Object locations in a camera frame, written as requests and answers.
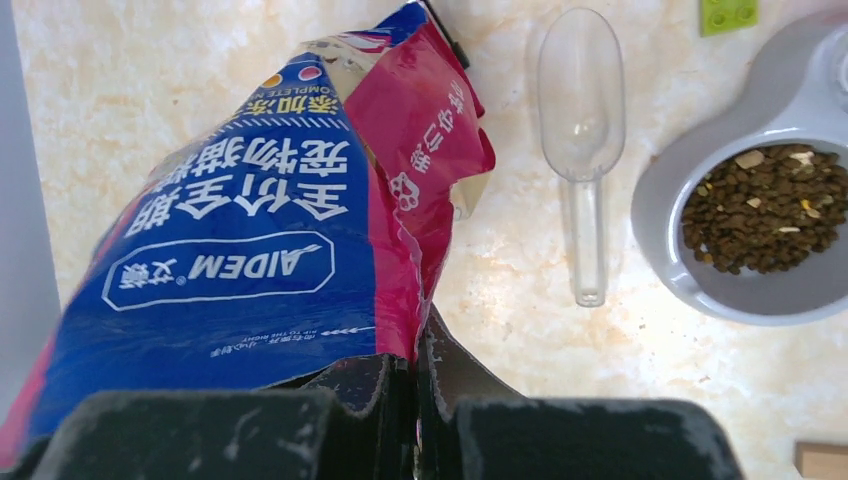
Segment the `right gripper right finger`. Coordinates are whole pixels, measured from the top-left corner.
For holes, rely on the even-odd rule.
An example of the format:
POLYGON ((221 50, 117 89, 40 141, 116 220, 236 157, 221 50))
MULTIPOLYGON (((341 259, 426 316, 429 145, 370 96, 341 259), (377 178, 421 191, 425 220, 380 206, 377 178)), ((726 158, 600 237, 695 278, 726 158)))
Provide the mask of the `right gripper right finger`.
POLYGON ((526 397, 432 308, 419 339, 422 479, 741 479, 724 429, 682 400, 526 397))

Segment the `colourful pet food bag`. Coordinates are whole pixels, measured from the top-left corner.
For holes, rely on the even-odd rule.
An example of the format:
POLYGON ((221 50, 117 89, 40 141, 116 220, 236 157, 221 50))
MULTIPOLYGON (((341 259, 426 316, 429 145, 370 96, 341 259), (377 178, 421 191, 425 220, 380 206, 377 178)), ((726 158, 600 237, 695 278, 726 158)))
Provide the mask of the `colourful pet food bag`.
POLYGON ((495 165, 466 62, 425 1, 301 44, 166 157, 103 235, 1 428, 10 465, 86 397, 264 389, 412 360, 453 193, 495 165))

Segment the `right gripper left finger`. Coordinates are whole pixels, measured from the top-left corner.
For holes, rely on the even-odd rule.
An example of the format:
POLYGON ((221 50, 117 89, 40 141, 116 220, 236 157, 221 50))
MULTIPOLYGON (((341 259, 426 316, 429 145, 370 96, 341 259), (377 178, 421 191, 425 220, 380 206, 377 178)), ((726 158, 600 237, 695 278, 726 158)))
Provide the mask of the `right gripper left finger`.
POLYGON ((88 397, 5 479, 407 479, 407 361, 335 362, 266 390, 88 397))

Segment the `clear plastic scoop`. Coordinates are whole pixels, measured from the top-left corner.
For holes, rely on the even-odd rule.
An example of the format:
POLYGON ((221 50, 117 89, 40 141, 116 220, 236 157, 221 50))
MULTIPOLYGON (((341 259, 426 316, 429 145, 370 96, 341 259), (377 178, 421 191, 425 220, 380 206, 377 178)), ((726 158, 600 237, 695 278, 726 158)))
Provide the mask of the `clear plastic scoop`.
POLYGON ((550 25, 537 94, 544 157, 561 179, 572 292, 577 305, 597 308, 607 292, 602 180, 626 136, 622 54, 600 13, 575 7, 550 25))

